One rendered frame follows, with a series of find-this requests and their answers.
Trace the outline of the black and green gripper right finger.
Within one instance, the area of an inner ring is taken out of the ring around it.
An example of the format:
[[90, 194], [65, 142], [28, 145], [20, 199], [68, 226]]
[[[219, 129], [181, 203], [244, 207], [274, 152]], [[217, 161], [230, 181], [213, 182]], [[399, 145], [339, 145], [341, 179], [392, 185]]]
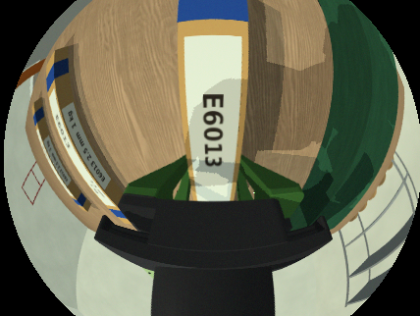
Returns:
[[236, 183], [237, 200], [253, 200], [247, 182], [256, 199], [278, 199], [285, 218], [289, 218], [304, 197], [300, 185], [280, 174], [260, 166], [242, 154]]

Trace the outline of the dark green low platform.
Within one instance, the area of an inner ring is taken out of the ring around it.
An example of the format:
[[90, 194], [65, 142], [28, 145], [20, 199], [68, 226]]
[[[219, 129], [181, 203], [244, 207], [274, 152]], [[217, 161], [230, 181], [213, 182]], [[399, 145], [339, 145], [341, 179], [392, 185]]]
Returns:
[[325, 216], [331, 229], [356, 206], [379, 173], [394, 135], [398, 81], [394, 53], [349, 0], [318, 0], [333, 51], [333, 93], [323, 141], [290, 216], [292, 229]]

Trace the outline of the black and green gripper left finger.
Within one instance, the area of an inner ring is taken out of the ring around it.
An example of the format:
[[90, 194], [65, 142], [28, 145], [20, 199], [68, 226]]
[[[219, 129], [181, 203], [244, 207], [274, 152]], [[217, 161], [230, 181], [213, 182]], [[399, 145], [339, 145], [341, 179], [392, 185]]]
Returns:
[[191, 185], [186, 155], [129, 183], [124, 193], [155, 196], [160, 199], [173, 199], [174, 189], [180, 181], [180, 187], [174, 199], [189, 200]]

